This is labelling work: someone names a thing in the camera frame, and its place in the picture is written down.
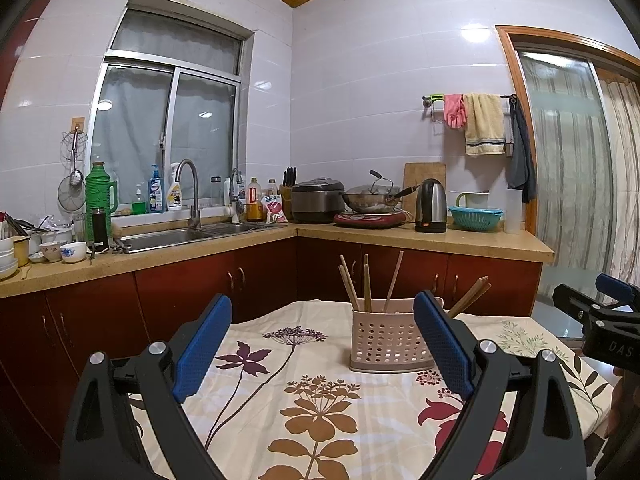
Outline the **person's left hand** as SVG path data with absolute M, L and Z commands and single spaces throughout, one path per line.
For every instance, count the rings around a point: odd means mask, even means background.
M 632 411 L 631 407 L 639 405 L 639 375 L 620 367 L 614 367 L 613 374 L 620 380 L 612 393 L 611 411 L 605 433 L 607 437 L 612 437 L 620 426 L 624 426 L 627 416 Z

